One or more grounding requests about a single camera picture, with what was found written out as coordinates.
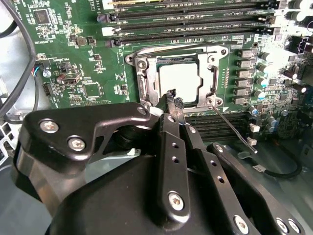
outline integrated circuit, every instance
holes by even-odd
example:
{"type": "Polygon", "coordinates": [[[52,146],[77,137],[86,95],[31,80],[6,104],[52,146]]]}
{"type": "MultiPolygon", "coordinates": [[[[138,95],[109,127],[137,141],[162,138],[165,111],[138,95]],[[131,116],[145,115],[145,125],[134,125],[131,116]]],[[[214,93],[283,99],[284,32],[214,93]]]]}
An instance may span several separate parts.
{"type": "Polygon", "coordinates": [[[100,88],[98,83],[87,83],[84,84],[86,97],[100,97],[100,88]]]}
{"type": "Polygon", "coordinates": [[[37,20],[37,24],[49,24],[50,19],[47,10],[36,10],[34,11],[35,18],[37,20]]]}

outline chip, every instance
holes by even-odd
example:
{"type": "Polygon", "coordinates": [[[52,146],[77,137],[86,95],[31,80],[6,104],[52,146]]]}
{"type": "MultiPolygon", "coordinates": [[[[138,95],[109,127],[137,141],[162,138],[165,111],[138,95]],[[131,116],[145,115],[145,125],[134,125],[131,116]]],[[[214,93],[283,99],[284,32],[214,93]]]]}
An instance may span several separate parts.
{"type": "Polygon", "coordinates": [[[276,84],[276,81],[277,81],[277,79],[275,79],[275,78],[274,78],[274,79],[270,79],[270,80],[269,80],[269,84],[270,84],[270,85],[275,85],[275,84],[276,84]]]}
{"type": "Polygon", "coordinates": [[[280,101],[285,101],[287,99],[287,95],[286,94],[282,94],[280,97],[279,97],[279,100],[280,101]]]}
{"type": "Polygon", "coordinates": [[[95,54],[93,57],[94,57],[95,60],[100,60],[100,55],[99,54],[95,54]]]}
{"type": "Polygon", "coordinates": [[[87,83],[84,84],[85,92],[87,97],[100,97],[100,89],[98,83],[87,83]]]}
{"type": "Polygon", "coordinates": [[[289,62],[295,61],[295,55],[289,56],[288,61],[289,62]]]}
{"type": "Polygon", "coordinates": [[[84,37],[78,37],[76,38],[76,43],[78,46],[84,46],[87,44],[86,38],[84,37]]]}
{"type": "Polygon", "coordinates": [[[36,18],[38,24],[49,24],[50,23],[47,10],[34,11],[34,14],[35,14],[35,18],[36,18]]]}

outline green circuit board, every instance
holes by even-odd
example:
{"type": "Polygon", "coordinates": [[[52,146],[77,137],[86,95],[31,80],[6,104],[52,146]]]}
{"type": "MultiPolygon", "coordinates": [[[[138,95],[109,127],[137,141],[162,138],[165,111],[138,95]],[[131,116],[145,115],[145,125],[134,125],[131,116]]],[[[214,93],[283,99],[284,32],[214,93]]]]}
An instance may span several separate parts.
{"type": "MultiPolygon", "coordinates": [[[[239,113],[257,107],[258,115],[280,118],[293,112],[303,95],[289,87],[299,83],[304,58],[288,49],[291,37],[310,36],[290,14],[290,1],[266,0],[14,0],[37,52],[37,75],[51,108],[141,101],[137,71],[126,56],[147,47],[220,43],[229,54],[218,67],[216,96],[220,110],[239,113]],[[242,51],[253,51],[249,58],[242,51]],[[266,60],[262,55],[278,55],[266,60]],[[246,94],[236,100],[240,66],[251,61],[246,94]],[[264,73],[261,66],[271,66],[264,73]],[[285,70],[299,73],[290,79],[285,70]],[[267,86],[257,79],[264,77],[267,86]],[[265,95],[259,99],[256,91],[265,95]]],[[[188,116],[212,111],[189,112],[188,116]]]]}

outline electrolytic capacitor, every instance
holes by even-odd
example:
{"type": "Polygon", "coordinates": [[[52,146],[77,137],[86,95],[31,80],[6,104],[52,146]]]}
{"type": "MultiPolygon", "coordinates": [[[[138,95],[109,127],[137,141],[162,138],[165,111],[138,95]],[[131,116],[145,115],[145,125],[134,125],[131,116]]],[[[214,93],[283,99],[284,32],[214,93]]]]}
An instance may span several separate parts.
{"type": "Polygon", "coordinates": [[[256,96],[258,99],[264,99],[265,93],[262,90],[256,90],[254,92],[254,96],[256,96]]]}
{"type": "Polygon", "coordinates": [[[269,125],[271,125],[271,126],[275,126],[275,125],[277,124],[277,121],[275,120],[274,117],[269,117],[269,118],[268,118],[268,123],[269,123],[269,125]]]}
{"type": "Polygon", "coordinates": [[[57,77],[57,83],[62,83],[63,79],[65,78],[65,74],[62,73],[57,77]]]}
{"type": "Polygon", "coordinates": [[[271,66],[267,66],[267,65],[261,65],[259,67],[259,71],[263,72],[263,73],[269,73],[271,70],[271,66]]]}
{"type": "Polygon", "coordinates": [[[292,79],[296,79],[298,77],[297,74],[295,74],[292,71],[286,70],[284,71],[284,76],[288,77],[288,78],[292,78],[292,79]]]}
{"type": "Polygon", "coordinates": [[[249,111],[251,112],[252,115],[257,115],[259,112],[254,106],[250,106],[249,111]]]}
{"type": "Polygon", "coordinates": [[[268,85],[268,80],[264,77],[259,77],[257,80],[256,80],[256,83],[261,85],[262,87],[266,87],[268,85]]]}
{"type": "Polygon", "coordinates": [[[261,55],[261,59],[262,60],[265,60],[267,62],[273,62],[273,55],[268,53],[268,52],[264,52],[262,55],[261,55]]]}
{"type": "Polygon", "coordinates": [[[300,93],[304,93],[307,91],[307,88],[305,86],[299,85],[297,83],[293,83],[291,86],[292,86],[292,88],[296,89],[300,93]]]}
{"type": "Polygon", "coordinates": [[[296,0],[293,4],[294,9],[307,10],[310,7],[308,0],[296,0]]]}
{"type": "Polygon", "coordinates": [[[307,17],[307,13],[303,11],[295,11],[291,14],[291,19],[293,21],[303,21],[307,17]]]}
{"type": "Polygon", "coordinates": [[[270,133],[273,133],[274,130],[275,130],[275,127],[274,127],[274,126],[271,126],[271,125],[269,125],[269,124],[266,125],[266,128],[268,129],[268,132],[270,132],[270,133]]]}

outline black cable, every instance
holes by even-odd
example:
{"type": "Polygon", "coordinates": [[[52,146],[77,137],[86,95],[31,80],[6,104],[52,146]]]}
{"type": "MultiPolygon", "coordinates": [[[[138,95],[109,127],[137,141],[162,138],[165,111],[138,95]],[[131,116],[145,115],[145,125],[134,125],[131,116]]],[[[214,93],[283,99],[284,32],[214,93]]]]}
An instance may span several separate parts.
{"type": "Polygon", "coordinates": [[[292,160],[294,160],[294,162],[296,163],[297,165],[297,168],[296,170],[294,170],[293,172],[291,173],[287,173],[287,174],[280,174],[280,173],[276,173],[276,172],[272,172],[272,171],[269,171],[269,170],[265,170],[264,173],[267,174],[267,175],[270,175],[272,177],[275,177],[275,178],[282,178],[282,179],[290,179],[290,178],[293,178],[297,175],[299,175],[302,171],[302,164],[300,162],[299,159],[297,159],[297,157],[291,153],[286,147],[284,147],[283,145],[279,144],[277,141],[274,141],[274,143],[288,156],[290,157],[292,160]]]}
{"type": "Polygon", "coordinates": [[[35,80],[35,102],[34,102],[34,107],[33,107],[33,112],[38,109],[38,103],[39,103],[39,78],[37,76],[34,76],[35,80]]]}
{"type": "Polygon", "coordinates": [[[18,25],[16,24],[16,22],[13,21],[11,25],[4,32],[0,33],[0,38],[4,38],[10,35],[16,29],[17,26],[18,25]]]}
{"type": "Polygon", "coordinates": [[[31,40],[31,37],[29,33],[27,32],[24,24],[22,23],[19,16],[17,15],[15,8],[10,3],[10,0],[1,0],[1,2],[6,7],[6,9],[10,12],[11,16],[13,17],[13,20],[15,20],[17,26],[20,28],[20,31],[27,45],[27,49],[29,53],[29,62],[23,74],[21,75],[21,78],[17,82],[15,88],[13,89],[9,97],[6,99],[4,104],[0,107],[0,118],[4,117],[4,115],[13,107],[17,99],[20,97],[25,87],[25,84],[29,78],[29,75],[31,74],[34,68],[35,61],[36,61],[36,51],[35,51],[34,43],[31,40]]]}

